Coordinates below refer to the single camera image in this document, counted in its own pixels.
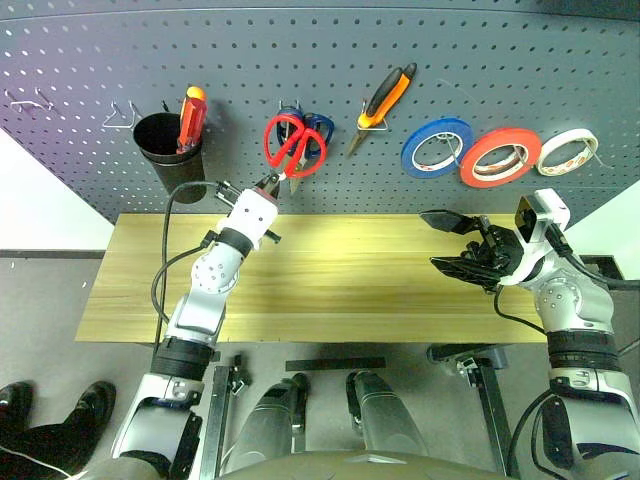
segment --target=gray floor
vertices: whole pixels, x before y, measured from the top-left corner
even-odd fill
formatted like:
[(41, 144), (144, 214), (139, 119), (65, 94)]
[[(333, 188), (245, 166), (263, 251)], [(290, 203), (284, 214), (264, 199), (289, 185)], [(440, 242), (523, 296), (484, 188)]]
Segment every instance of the gray floor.
[[(114, 382), (118, 402), (113, 421), (92, 461), (105, 458), (118, 424), (131, 401), (140, 377), (147, 371), (150, 349), (140, 345), (75, 343), (73, 337), (95, 278), (96, 260), (0, 259), (0, 385), (33, 380), (37, 397), (32, 425), (61, 421), (84, 388), (97, 379)], [(614, 327), (620, 346), (640, 335), (638, 295), (615, 292)], [(262, 393), (286, 375), (286, 360), (384, 356), (387, 368), (379, 373), (403, 398), (418, 424), (431, 455), (493, 470), (477, 394), (453, 365), (426, 362), (426, 345), (410, 344), (221, 344), (222, 361), (243, 353), (253, 384), (229, 411), (227, 448)], [(543, 345), (506, 347), (510, 367), (498, 372), (510, 424), (547, 386)], [(623, 358), (639, 397), (640, 351)], [(211, 378), (209, 368), (206, 378)], [(347, 370), (310, 372), (307, 447), (310, 450), (361, 448), (351, 430), (344, 380)], [(205, 398), (210, 392), (210, 382)], [(199, 412), (206, 417), (207, 406)], [(522, 478), (543, 478), (531, 465), (526, 441), (518, 459)], [(197, 469), (191, 478), (197, 478)]]

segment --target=gray pegboard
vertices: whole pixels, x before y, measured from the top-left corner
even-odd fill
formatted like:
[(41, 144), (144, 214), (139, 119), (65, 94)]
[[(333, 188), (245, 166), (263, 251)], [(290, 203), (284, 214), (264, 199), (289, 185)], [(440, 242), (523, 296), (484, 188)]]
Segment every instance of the gray pegboard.
[[(188, 83), (211, 98), (203, 147), (209, 179), (246, 186), (267, 172), (262, 132), (279, 99), (298, 98), (334, 120), (327, 164), (296, 196), (283, 195), (284, 213), (509, 212), (521, 194), (550, 186), (576, 220), (640, 179), (635, 22), (475, 8), (196, 9), (197, 2), (162, 1), (156, 3), (189, 8), (144, 10), (147, 2), (96, 3), (105, 11), (140, 9), (57, 15), (80, 12), (54, 8), (46, 16), (39, 4), (37, 18), (1, 22), (4, 88), (21, 100), (39, 87), (57, 110), (17, 114), (3, 98), (1, 121), (110, 220), (161, 211), (167, 196), (131, 132), (101, 128), (110, 102), (126, 112), (131, 99), (149, 114), (165, 99), (175, 111)], [(517, 10), (539, 2), (511, 4)], [(69, 8), (77, 10), (75, 3)], [(347, 159), (361, 99), (389, 69), (412, 61), (418, 74), (389, 118), (391, 131), (371, 134)], [(487, 190), (467, 187), (457, 173), (409, 177), (400, 166), (406, 138), (446, 115), (471, 123), (476, 137), (520, 126), (544, 141), (586, 127), (615, 168), (591, 161), (562, 177), (531, 172)], [(221, 208), (208, 199), (178, 210)]]

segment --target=wooden table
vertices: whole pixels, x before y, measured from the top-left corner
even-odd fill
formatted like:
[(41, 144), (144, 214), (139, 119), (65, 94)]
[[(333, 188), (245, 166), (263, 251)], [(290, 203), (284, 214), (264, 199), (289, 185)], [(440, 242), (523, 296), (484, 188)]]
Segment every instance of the wooden table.
[[(169, 256), (196, 246), (220, 215), (173, 215)], [(513, 227), (513, 215), (491, 215)], [(149, 291), (160, 267), (163, 216), (123, 214), (91, 291), (76, 340), (151, 342)], [(431, 229), (418, 215), (281, 215), (240, 270), (223, 342), (543, 342), (498, 317), (480, 287), (442, 275), (430, 256), (458, 255), (465, 237)], [(169, 270), (167, 313), (189, 291), (196, 256)], [(503, 293), (505, 312), (537, 324), (531, 294)]]

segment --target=scissors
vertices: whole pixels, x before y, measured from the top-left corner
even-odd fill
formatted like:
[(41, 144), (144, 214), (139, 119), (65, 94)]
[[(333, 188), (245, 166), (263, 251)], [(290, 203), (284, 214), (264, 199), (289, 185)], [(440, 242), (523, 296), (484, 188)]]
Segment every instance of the scissors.
[[(285, 157), (281, 180), (285, 178), (303, 178), (316, 172), (327, 156), (327, 139), (333, 134), (333, 122), (318, 114), (303, 115), (299, 109), (286, 107), (281, 109), (267, 124), (264, 132), (264, 152), (270, 166), (277, 168)], [(269, 138), (275, 128), (280, 149), (271, 154)], [(326, 137), (318, 130), (326, 128)], [(302, 168), (307, 159), (316, 159), (309, 168)]]

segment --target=pen holder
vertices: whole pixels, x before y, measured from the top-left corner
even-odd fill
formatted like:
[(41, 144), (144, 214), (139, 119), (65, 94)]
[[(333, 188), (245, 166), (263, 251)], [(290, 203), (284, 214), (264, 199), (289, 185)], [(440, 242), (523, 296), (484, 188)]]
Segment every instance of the pen holder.
[[(140, 120), (133, 129), (133, 140), (168, 193), (182, 183), (204, 180), (202, 139), (190, 150), (176, 153), (179, 135), (180, 115), (177, 113), (154, 113)], [(206, 191), (206, 187), (191, 187), (178, 193), (175, 200), (195, 203)]]

